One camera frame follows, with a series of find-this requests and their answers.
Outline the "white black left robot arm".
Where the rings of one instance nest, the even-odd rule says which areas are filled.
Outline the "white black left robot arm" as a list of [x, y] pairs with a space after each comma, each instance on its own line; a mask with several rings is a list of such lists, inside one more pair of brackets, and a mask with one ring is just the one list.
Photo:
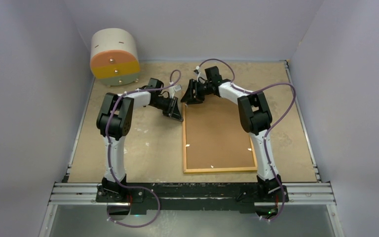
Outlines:
[[96, 125], [104, 138], [107, 153], [102, 187], [114, 201], [121, 202], [127, 197], [124, 143], [131, 130], [133, 110], [151, 106], [161, 110], [164, 116], [182, 122], [184, 119], [175, 96], [181, 89], [175, 82], [164, 86], [162, 81], [151, 78], [148, 85], [133, 91], [105, 95]]

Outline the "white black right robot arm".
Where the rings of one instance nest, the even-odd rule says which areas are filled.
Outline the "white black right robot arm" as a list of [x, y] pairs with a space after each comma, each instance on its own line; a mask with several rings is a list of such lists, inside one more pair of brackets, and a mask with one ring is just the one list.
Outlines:
[[189, 80], [181, 102], [187, 105], [201, 104], [206, 95], [214, 94], [237, 105], [240, 124], [251, 138], [259, 165], [257, 194], [264, 201], [271, 200], [276, 196], [277, 190], [284, 189], [275, 166], [270, 139], [267, 137], [271, 129], [272, 115], [264, 93], [244, 89], [229, 79], [223, 79], [217, 66], [205, 69], [204, 80], [199, 80], [200, 66], [197, 66], [194, 72], [197, 74], [196, 79]]

